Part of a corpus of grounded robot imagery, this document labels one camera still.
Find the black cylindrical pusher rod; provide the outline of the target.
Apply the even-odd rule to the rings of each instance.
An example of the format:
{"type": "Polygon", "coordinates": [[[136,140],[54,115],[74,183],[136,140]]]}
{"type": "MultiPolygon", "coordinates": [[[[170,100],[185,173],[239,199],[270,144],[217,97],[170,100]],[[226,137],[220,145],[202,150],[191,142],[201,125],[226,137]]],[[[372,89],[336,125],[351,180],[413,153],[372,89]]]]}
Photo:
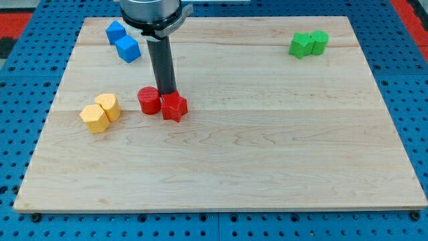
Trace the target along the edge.
{"type": "Polygon", "coordinates": [[[177,91],[169,36],[147,45],[158,91],[161,95],[177,91]]]}

